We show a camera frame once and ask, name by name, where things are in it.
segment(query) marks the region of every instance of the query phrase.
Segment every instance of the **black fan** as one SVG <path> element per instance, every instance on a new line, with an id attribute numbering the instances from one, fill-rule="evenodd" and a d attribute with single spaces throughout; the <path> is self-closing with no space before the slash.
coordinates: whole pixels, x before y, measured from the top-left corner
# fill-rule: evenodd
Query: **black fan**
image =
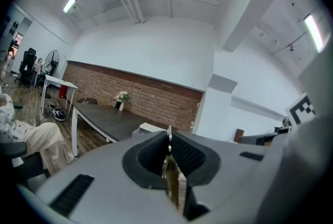
<path id="1" fill-rule="evenodd" d="M 59 53 L 57 50 L 51 51 L 45 59 L 45 73 L 52 76 L 56 72 L 59 64 Z"/>

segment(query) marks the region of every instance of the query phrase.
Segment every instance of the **fluorescent light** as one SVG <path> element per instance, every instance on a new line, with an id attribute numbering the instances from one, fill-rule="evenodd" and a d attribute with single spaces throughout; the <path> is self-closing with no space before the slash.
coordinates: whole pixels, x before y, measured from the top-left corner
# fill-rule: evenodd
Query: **fluorescent light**
<path id="1" fill-rule="evenodd" d="M 63 8 L 63 11 L 67 13 L 67 11 L 73 6 L 76 0 L 69 0 L 66 6 Z"/>
<path id="2" fill-rule="evenodd" d="M 314 43 L 316 44 L 318 53 L 320 53 L 324 49 L 324 43 L 323 43 L 321 33 L 319 32 L 317 23 L 314 20 L 312 15 L 308 15 L 306 17 L 305 24 L 307 25 L 308 29 L 311 32 L 311 35 L 314 40 Z"/>

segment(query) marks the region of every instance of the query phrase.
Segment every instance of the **beige pants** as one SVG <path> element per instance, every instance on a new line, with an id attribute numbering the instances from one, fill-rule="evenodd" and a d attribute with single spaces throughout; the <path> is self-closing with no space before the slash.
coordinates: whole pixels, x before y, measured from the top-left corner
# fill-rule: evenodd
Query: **beige pants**
<path id="1" fill-rule="evenodd" d="M 47 122 L 34 127 L 16 120 L 18 124 L 27 129 L 23 137 L 27 144 L 27 154 L 23 157 L 45 150 L 60 169 L 68 166 L 70 158 L 64 147 L 65 141 L 55 123 Z"/>

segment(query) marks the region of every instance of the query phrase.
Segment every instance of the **dark table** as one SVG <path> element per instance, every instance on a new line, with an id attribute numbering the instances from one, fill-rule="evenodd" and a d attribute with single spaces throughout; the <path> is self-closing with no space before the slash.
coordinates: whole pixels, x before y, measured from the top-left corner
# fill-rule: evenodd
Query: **dark table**
<path id="1" fill-rule="evenodd" d="M 167 125 L 128 111 L 119 111 L 113 106 L 74 103 L 72 116 L 72 151 L 74 156 L 78 155 L 76 144 L 78 115 L 98 133 L 103 135 L 107 142 L 119 142 L 129 139 L 132 136 L 132 132 L 145 122 L 159 128 L 168 128 Z"/>

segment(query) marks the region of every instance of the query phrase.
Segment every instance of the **brick wall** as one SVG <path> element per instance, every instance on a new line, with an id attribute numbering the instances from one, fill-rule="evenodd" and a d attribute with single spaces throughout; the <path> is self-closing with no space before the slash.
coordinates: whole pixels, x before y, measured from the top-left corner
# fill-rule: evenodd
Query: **brick wall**
<path id="1" fill-rule="evenodd" d="M 192 132 L 202 93 L 159 80 L 70 61 L 63 79 L 75 84 L 74 101 L 84 97 L 114 105 L 119 91 L 128 91 L 124 110 Z"/>

